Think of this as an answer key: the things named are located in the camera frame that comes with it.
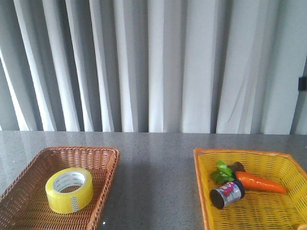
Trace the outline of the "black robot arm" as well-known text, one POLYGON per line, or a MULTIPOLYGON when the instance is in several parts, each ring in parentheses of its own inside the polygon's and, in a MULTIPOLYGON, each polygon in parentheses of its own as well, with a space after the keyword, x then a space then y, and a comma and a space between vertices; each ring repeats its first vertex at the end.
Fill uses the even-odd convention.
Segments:
POLYGON ((307 76, 299 77, 298 79, 298 90, 307 91, 307 76))

